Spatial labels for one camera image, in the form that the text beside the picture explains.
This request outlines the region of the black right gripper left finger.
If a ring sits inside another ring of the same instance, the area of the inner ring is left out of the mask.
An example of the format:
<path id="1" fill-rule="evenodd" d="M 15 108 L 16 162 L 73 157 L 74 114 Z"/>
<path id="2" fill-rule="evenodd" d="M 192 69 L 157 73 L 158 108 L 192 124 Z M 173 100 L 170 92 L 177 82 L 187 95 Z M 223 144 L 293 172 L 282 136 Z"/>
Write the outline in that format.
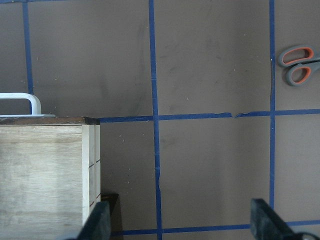
<path id="1" fill-rule="evenodd" d="M 111 236 L 110 205 L 98 202 L 81 229 L 78 240 L 109 240 Z"/>

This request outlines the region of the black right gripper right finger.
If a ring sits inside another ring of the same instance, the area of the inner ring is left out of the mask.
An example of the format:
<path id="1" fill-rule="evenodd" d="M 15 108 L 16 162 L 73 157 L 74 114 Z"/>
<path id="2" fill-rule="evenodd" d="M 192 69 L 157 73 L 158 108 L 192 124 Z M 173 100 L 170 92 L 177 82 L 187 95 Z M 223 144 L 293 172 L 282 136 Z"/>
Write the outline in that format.
<path id="1" fill-rule="evenodd" d="M 295 233 L 262 198 L 250 202 L 250 231 L 256 240 L 295 239 Z"/>

